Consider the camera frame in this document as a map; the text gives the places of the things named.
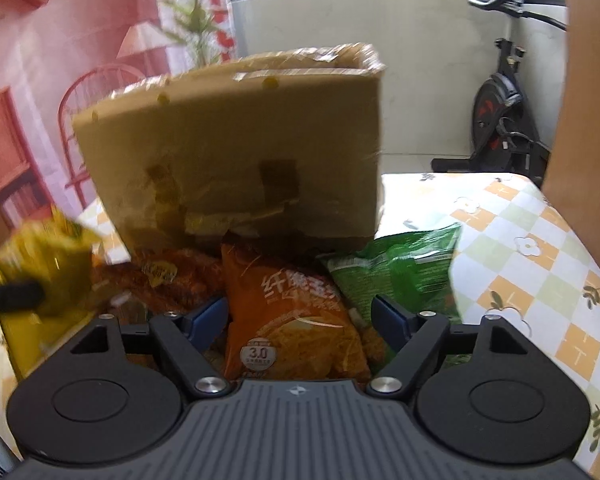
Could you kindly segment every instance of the snack bag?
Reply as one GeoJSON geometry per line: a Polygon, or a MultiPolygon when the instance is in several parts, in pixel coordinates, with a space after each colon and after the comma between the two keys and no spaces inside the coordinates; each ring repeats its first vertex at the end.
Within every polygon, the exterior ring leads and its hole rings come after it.
{"type": "Polygon", "coordinates": [[[411,312],[443,312],[459,322],[455,304],[449,301],[448,271],[460,227],[385,236],[357,253],[324,256],[321,261],[366,321],[371,321],[374,296],[385,294],[411,312]]]}
{"type": "Polygon", "coordinates": [[[327,278],[222,244],[229,324],[224,376],[370,379],[358,331],[327,278]]]}
{"type": "Polygon", "coordinates": [[[34,310],[0,313],[0,325],[18,380],[49,355],[58,341],[93,315],[91,249],[98,235],[57,209],[53,218],[26,222],[0,247],[0,285],[29,278],[41,283],[45,300],[34,310]]]}
{"type": "Polygon", "coordinates": [[[194,249],[138,254],[131,262],[95,267],[93,281],[130,290],[153,314],[186,314],[224,294],[221,261],[194,249]]]}

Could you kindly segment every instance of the yellow label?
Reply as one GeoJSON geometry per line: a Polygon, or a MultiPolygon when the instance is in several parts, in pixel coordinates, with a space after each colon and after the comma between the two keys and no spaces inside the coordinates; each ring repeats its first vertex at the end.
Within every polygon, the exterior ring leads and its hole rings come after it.
{"type": "Polygon", "coordinates": [[[149,285],[155,288],[163,283],[171,283],[178,273],[178,267],[171,262],[158,260],[157,262],[144,264],[142,266],[142,272],[149,277],[149,285]]]}

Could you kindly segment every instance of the checkered tablecloth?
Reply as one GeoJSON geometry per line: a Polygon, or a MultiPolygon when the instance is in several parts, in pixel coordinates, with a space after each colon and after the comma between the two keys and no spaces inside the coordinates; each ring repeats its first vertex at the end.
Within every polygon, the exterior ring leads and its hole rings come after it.
{"type": "MultiPolygon", "coordinates": [[[[600,268],[529,180],[512,174],[386,174],[378,237],[463,224],[451,283],[462,320],[497,310],[586,393],[592,421],[576,462],[600,479],[600,268]]],[[[99,201],[80,221],[112,262],[128,253],[99,201]]],[[[15,385],[0,331],[0,436],[15,385]]]]}

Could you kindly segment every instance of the orange snack bag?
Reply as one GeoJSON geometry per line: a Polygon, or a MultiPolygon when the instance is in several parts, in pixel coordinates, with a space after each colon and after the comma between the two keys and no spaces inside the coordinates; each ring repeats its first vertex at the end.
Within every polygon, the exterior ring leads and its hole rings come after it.
{"type": "Polygon", "coordinates": [[[232,318],[227,379],[370,379],[358,331],[330,280],[242,242],[222,244],[222,266],[232,318]]]}

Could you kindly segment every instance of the metal screw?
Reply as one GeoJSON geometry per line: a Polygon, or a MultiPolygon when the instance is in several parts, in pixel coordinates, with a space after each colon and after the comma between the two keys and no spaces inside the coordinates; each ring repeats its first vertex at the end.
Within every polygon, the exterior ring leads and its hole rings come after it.
{"type": "Polygon", "coordinates": [[[196,381],[196,389],[206,394],[217,394],[226,388],[226,382],[220,377],[203,377],[196,381]]]}
{"type": "Polygon", "coordinates": [[[395,377],[376,377],[369,386],[380,394],[394,394],[400,390],[402,383],[395,377]]]}

